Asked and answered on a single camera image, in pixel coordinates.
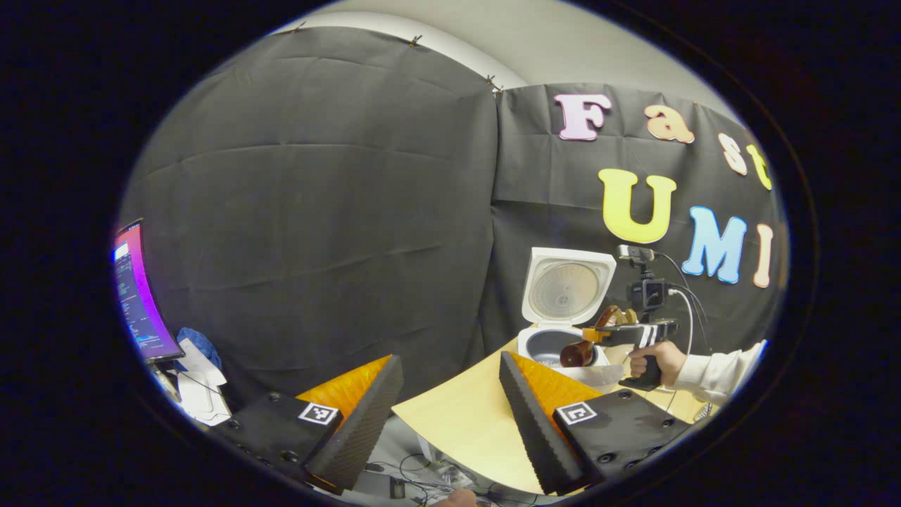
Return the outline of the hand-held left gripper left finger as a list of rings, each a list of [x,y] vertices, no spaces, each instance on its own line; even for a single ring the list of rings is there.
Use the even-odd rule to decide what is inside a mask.
[[[403,387],[387,354],[292,396],[270,392],[211,429],[232,452],[303,487],[354,488]]]

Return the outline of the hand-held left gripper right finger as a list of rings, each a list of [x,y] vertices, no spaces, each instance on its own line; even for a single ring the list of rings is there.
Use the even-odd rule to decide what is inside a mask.
[[[632,475],[690,429],[633,389],[602,394],[519,354],[501,354],[499,380],[544,494]]]

